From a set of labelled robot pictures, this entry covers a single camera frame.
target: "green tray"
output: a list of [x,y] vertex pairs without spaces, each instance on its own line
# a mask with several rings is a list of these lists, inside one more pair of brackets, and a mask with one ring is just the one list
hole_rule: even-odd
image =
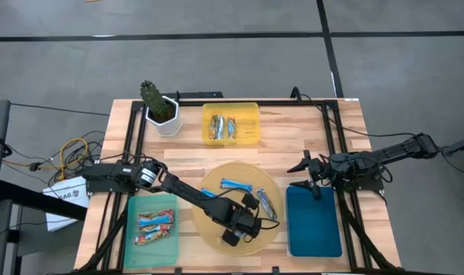
[[[138,235],[137,213],[174,210],[174,226],[168,238],[136,245],[132,240]],[[178,260],[178,199],[174,195],[135,196],[128,202],[127,230],[125,236],[124,267],[126,269],[162,267],[176,264]]]

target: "yellow plastic bin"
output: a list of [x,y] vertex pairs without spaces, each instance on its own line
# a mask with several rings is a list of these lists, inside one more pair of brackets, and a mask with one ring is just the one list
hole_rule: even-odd
[[[224,116],[224,138],[210,139],[213,115]],[[235,118],[236,138],[229,138],[228,118]],[[203,105],[201,136],[207,145],[255,144],[259,140],[259,106],[256,103],[207,103]]]

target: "wooden table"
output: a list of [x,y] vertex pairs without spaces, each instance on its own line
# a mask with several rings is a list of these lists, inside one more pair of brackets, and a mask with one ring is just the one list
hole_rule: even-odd
[[[123,151],[131,102],[130,99],[114,100],[101,157],[112,156]],[[338,102],[343,126],[366,132],[359,101],[338,99]],[[160,137],[154,127],[146,126],[143,153],[166,163],[171,173],[194,187],[198,187],[205,174],[220,164],[235,160],[253,163],[271,175],[284,194],[290,182],[305,180],[307,177],[306,172],[286,173],[287,169],[299,163],[304,149],[310,150],[312,158],[317,157],[318,154],[329,154],[322,114],[312,106],[262,106],[259,110],[261,138],[256,145],[220,148],[205,146],[201,140],[201,107],[182,107],[183,126],[176,137]],[[135,127],[131,151],[135,149],[137,130],[138,127]],[[335,127],[333,131],[336,152],[340,152]],[[366,136],[349,131],[345,131],[345,135],[349,151],[371,150]],[[149,193],[139,191],[137,195],[148,196]],[[400,261],[385,203],[373,192],[358,192],[358,196],[368,236],[390,262],[399,266]],[[107,194],[96,194],[91,197],[75,268],[85,264],[95,252],[106,197]],[[111,201],[105,217],[102,239],[108,229]],[[121,209],[125,201],[124,198],[121,200]],[[282,230],[274,242],[263,251],[249,257],[231,257],[214,251],[201,239],[193,225],[191,207],[190,203],[179,199],[179,259],[176,266],[182,267],[183,273],[271,272],[272,266],[278,266],[281,272],[350,271],[338,210],[337,221],[343,246],[341,257],[291,256],[288,253],[285,224],[282,225]],[[357,263],[362,266],[359,241],[353,231],[352,235]],[[117,263],[119,244],[120,234],[115,238],[110,268],[114,268]],[[174,272],[174,268],[159,267],[124,272]]]

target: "potted cactus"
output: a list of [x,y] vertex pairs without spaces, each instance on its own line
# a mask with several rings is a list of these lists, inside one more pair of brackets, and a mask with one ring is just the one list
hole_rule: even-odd
[[146,119],[154,125],[157,133],[162,137],[174,137],[182,125],[178,103],[161,95],[157,87],[147,80],[140,84],[140,96],[147,106]]

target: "concrete floor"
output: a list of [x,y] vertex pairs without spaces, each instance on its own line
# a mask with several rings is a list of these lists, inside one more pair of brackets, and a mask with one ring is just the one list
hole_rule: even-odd
[[[329,0],[330,31],[464,31],[464,1]],[[321,31],[315,1],[1,0],[0,37]],[[334,38],[343,92],[360,98],[370,133],[464,138],[464,37]],[[226,97],[287,96],[293,86],[333,97],[322,38],[0,42],[0,99],[109,113],[116,98],[138,97],[143,79],[162,92],[222,91]],[[108,118],[12,106],[8,143],[48,157],[68,139],[105,130]],[[102,136],[94,134],[91,141]],[[373,149],[397,138],[371,138]],[[464,158],[451,159],[464,169]],[[390,166],[386,198],[403,266],[464,274],[464,175],[443,162]],[[47,180],[50,173],[38,173]],[[44,184],[3,167],[1,178],[40,191]],[[44,214],[24,209],[24,221]],[[25,226],[22,274],[72,269],[82,225],[47,234]],[[49,238],[38,247],[35,238]]]

